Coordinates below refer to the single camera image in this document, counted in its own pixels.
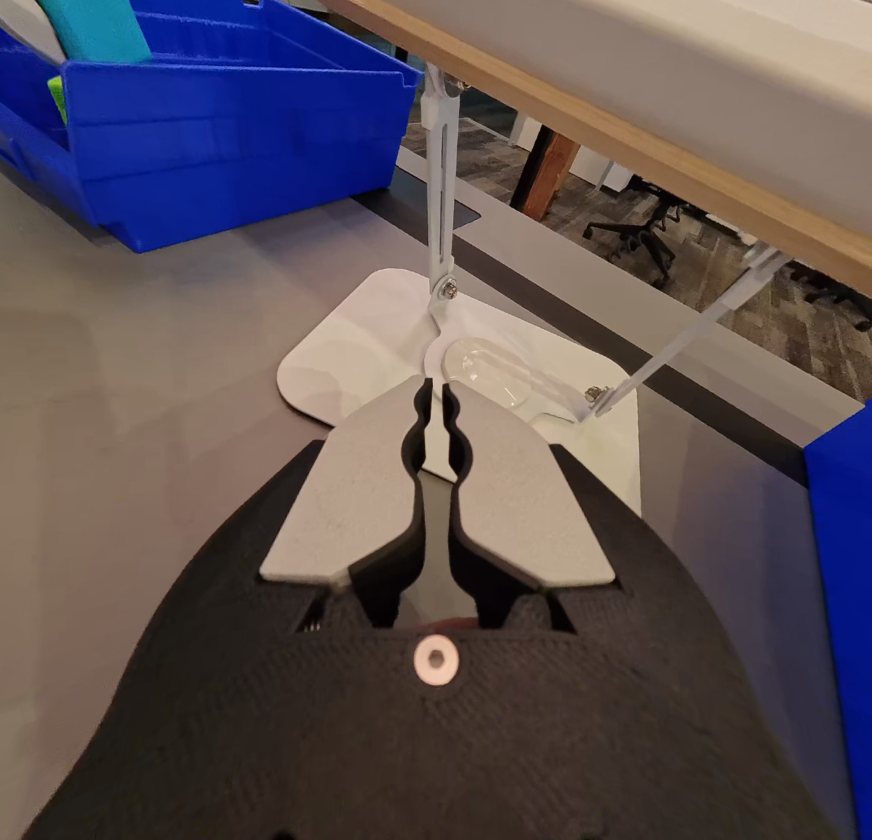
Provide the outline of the turquoise cube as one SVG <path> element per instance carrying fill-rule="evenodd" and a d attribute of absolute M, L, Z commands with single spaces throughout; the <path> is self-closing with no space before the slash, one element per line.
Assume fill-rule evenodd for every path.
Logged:
<path fill-rule="evenodd" d="M 35 0 L 71 61 L 142 63 L 152 59 L 129 0 Z"/>

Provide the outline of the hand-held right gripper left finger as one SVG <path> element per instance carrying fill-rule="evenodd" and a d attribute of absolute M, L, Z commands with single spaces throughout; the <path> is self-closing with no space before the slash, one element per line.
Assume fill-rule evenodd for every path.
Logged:
<path fill-rule="evenodd" d="M 394 626 L 426 559 L 420 470 L 431 399 L 431 379 L 412 376 L 330 432 L 261 564 L 263 579 L 352 591 L 375 628 Z"/>

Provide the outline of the grey desk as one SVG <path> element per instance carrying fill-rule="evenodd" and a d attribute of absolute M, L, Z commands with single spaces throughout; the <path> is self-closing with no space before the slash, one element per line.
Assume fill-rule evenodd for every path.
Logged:
<path fill-rule="evenodd" d="M 2 176 L 2 838 L 88 743 L 192 555 L 321 425 L 281 359 L 372 272 L 425 269 L 414 189 L 137 255 Z M 673 370 L 762 425 L 638 393 L 641 515 L 852 837 L 801 451 L 870 397 L 870 338 L 783 271 Z"/>

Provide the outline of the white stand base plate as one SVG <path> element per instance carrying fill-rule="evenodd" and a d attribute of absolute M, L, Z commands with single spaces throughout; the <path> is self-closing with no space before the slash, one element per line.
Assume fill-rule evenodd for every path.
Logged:
<path fill-rule="evenodd" d="M 438 404 L 448 382 L 442 356 L 466 337 L 503 346 L 583 394 L 592 387 L 616 388 L 627 378 L 616 362 L 574 341 L 466 294 L 432 304 L 424 276 L 383 269 L 365 279 L 284 357 L 278 389 L 296 410 L 331 426 L 420 374 L 432 377 Z M 542 415 L 529 424 L 642 513 L 636 392 L 583 423 Z"/>

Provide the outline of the wooden stand board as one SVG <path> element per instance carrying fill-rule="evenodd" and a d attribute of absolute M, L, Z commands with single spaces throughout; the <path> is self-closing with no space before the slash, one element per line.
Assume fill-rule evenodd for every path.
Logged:
<path fill-rule="evenodd" d="M 806 210 L 382 0 L 319 0 L 605 158 L 870 295 L 870 234 Z"/>

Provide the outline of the clear plastic dome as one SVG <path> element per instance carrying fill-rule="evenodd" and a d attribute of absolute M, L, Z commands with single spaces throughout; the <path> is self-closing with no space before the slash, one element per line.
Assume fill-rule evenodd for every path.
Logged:
<path fill-rule="evenodd" d="M 547 415 L 578 422 L 589 412 L 583 393 L 558 376 L 530 366 L 515 352 L 491 341 L 466 337 L 442 356 L 446 380 L 459 381 L 531 422 Z"/>

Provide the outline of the white stand leg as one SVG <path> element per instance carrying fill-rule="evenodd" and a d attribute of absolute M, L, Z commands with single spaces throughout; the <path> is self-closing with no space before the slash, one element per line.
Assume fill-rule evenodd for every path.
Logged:
<path fill-rule="evenodd" d="M 769 284 L 775 274 L 789 260 L 788 255 L 779 249 L 762 241 L 755 244 L 745 256 L 746 267 L 744 271 L 678 337 L 657 355 L 650 357 L 643 366 L 616 388 L 606 388 L 600 391 L 590 388 L 586 392 L 588 406 L 583 412 L 580 422 L 583 423 L 591 417 L 601 417 L 613 410 L 620 401 L 631 392 L 636 391 L 668 362 L 682 353 L 697 337 L 717 325 L 728 313 L 735 312 L 745 305 Z"/>
<path fill-rule="evenodd" d="M 425 89 L 420 100 L 421 124 L 426 132 L 427 244 L 431 302 L 444 301 L 452 286 L 453 224 L 459 136 L 460 97 L 448 93 L 446 74 L 425 65 Z"/>

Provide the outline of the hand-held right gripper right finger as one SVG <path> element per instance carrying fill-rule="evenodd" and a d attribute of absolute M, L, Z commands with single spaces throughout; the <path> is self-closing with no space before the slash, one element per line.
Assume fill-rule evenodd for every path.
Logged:
<path fill-rule="evenodd" d="M 456 584 L 482 629 L 503 628 L 538 596 L 553 624 L 556 594 L 612 588 L 616 572 L 550 444 L 527 422 L 460 381 L 442 388 L 452 487 L 448 546 Z"/>

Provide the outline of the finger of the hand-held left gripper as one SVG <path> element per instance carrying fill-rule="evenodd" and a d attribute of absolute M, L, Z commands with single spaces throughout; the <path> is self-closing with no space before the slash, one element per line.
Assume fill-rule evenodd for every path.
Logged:
<path fill-rule="evenodd" d="M 66 60 L 58 37 L 36 0 L 1 0 L 1 28 L 52 64 Z"/>

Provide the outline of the wooden post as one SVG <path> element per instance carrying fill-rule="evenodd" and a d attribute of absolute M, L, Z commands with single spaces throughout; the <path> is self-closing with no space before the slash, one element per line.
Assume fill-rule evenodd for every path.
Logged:
<path fill-rule="evenodd" d="M 581 144 L 569 137 L 540 126 L 509 206 L 541 222 L 565 183 L 580 148 Z"/>

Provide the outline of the blue plastic bin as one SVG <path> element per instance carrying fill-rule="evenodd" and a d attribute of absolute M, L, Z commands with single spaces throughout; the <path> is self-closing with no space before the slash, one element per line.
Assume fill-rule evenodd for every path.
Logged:
<path fill-rule="evenodd" d="M 420 71 L 278 0 L 129 1 L 143 64 L 2 31 L 2 161 L 49 200 L 142 253 L 390 185 Z"/>
<path fill-rule="evenodd" d="M 804 448 L 842 729 L 871 837 L 871 402 Z"/>

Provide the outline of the white paper ledge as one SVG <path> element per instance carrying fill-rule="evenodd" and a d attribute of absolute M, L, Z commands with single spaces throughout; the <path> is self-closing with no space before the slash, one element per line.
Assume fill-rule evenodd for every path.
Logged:
<path fill-rule="evenodd" d="M 871 16 L 722 0 L 382 0 L 870 234 Z"/>

